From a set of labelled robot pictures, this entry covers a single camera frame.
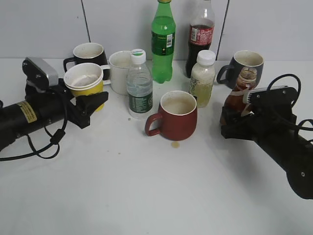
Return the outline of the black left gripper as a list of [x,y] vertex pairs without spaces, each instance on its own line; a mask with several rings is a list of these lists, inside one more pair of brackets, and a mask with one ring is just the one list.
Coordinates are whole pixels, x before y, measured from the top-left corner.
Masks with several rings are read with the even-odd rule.
[[66,106],[67,119],[81,129],[90,125],[90,116],[109,99],[108,92],[100,92],[76,97],[76,106],[71,102],[74,96],[64,86],[56,85],[49,88]]

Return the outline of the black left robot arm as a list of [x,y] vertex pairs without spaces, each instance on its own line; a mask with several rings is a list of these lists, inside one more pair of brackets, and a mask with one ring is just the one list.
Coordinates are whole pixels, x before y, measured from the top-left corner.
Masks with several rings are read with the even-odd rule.
[[0,108],[0,148],[3,150],[18,138],[48,125],[63,121],[63,125],[50,135],[50,143],[57,145],[65,135],[68,122],[84,129],[90,125],[90,116],[109,99],[108,92],[76,97],[64,85],[49,87],[39,93],[29,85],[25,88],[25,100]]

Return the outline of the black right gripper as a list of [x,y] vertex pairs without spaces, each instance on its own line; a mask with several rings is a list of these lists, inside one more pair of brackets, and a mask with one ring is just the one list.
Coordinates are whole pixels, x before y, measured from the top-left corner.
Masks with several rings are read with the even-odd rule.
[[253,94],[249,105],[254,114],[250,111],[242,116],[241,112],[223,106],[221,135],[225,139],[258,143],[261,138],[289,132],[292,142],[297,143],[297,134],[282,120],[285,118],[295,124],[296,115],[292,113],[292,103],[297,98],[296,89],[288,86],[277,90],[269,89],[262,94]]

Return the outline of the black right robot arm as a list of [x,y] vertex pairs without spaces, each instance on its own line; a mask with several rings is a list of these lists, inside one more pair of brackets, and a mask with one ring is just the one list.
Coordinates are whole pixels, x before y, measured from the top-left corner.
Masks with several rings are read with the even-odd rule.
[[277,114],[296,122],[291,103],[297,91],[288,86],[254,89],[244,96],[252,112],[241,116],[224,106],[221,135],[226,139],[254,141],[285,172],[292,190],[303,199],[313,197],[313,144],[292,130]]

